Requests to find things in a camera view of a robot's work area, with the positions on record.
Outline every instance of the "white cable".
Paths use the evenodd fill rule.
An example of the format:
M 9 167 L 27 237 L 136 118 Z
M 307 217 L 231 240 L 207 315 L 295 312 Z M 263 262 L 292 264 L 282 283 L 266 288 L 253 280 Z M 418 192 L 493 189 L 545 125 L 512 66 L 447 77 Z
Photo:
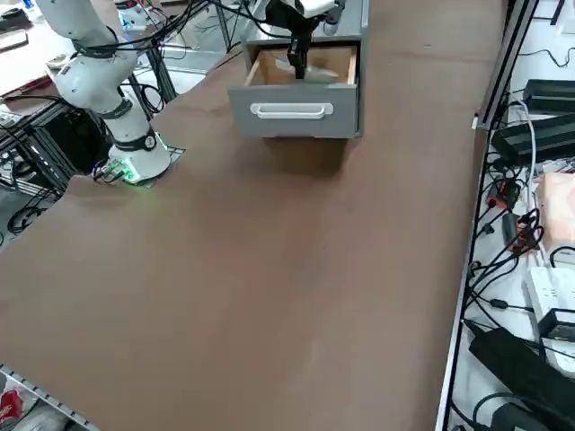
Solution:
M 533 127 L 533 122 L 529 117 L 529 108 L 525 103 L 520 100 L 516 94 L 512 93 L 511 96 L 519 106 L 523 109 L 526 114 L 527 125 L 529 126 L 529 133 L 531 134 L 531 167 L 529 169 L 529 176 L 527 177 L 527 211 L 531 211 L 533 208 L 539 207 L 537 205 L 537 198 L 534 197 L 533 192 L 533 177 L 535 177 L 535 159 L 537 157 L 537 145 L 535 142 L 535 129 Z M 531 207 L 531 199 L 533 199 L 533 208 Z M 543 265 L 549 262 L 549 257 L 547 255 L 547 250 L 544 247 L 543 241 L 539 243 L 539 251 L 541 251 L 541 257 L 543 259 Z
M 519 106 L 523 108 L 526 113 L 527 125 L 529 126 L 529 132 L 531 133 L 531 168 L 529 169 L 529 176 L 527 177 L 527 211 L 531 211 L 532 191 L 533 191 L 533 177 L 535 177 L 535 159 L 537 157 L 537 145 L 535 143 L 535 129 L 533 128 L 533 122 L 529 118 L 529 108 L 525 103 L 520 100 L 516 94 L 511 94 L 511 97 L 519 103 Z

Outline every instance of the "drawer handle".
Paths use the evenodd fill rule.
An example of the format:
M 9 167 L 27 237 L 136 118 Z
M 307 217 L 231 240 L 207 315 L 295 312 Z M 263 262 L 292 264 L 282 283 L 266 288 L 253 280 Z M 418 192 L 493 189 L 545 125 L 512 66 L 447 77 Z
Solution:
M 252 103 L 250 111 L 260 119 L 322 119 L 333 114 L 331 103 Z

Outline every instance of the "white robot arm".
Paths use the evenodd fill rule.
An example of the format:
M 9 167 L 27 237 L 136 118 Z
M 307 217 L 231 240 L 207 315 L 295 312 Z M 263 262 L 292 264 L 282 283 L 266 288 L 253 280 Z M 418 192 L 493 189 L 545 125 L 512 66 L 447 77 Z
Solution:
M 55 79 L 60 95 L 78 108 L 92 110 L 105 122 L 114 140 L 110 157 L 126 168 L 124 180 L 137 183 L 160 175 L 170 165 L 169 152 L 142 108 L 118 92 L 136 67 L 136 51 L 86 49 L 124 41 L 104 25 L 91 0 L 37 3 L 50 27 L 71 39 L 77 50 Z

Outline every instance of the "red object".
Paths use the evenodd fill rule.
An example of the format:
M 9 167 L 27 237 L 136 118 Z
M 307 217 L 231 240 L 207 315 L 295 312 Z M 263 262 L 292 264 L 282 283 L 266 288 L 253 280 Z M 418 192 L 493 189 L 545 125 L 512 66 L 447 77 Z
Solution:
M 17 419 L 22 415 L 22 398 L 18 391 L 6 391 L 0 399 L 0 425 L 8 419 Z

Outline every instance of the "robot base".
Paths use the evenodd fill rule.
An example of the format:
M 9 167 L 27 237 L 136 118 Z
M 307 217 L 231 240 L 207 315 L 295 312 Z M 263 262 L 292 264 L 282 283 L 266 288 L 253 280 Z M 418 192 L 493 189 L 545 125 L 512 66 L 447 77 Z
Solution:
M 116 146 L 110 149 L 111 161 L 118 161 L 124 167 L 125 182 L 138 184 L 140 181 L 155 178 L 170 166 L 170 152 L 156 134 L 157 145 L 152 151 L 122 151 Z

